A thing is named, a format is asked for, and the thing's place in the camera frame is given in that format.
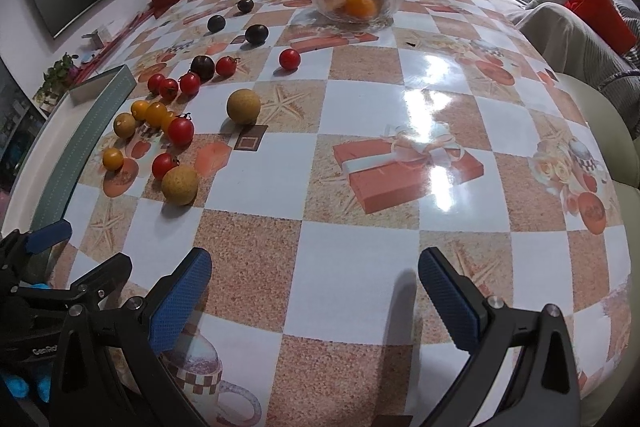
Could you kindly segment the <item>blue gloved hand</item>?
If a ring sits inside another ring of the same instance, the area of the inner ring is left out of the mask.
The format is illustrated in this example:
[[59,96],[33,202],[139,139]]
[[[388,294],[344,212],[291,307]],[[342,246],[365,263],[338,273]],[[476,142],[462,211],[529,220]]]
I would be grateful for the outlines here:
[[1,301],[1,377],[13,398],[24,400],[34,391],[48,402],[50,364],[58,347],[55,317],[29,308],[20,299],[21,287],[50,289],[46,283],[20,282]]

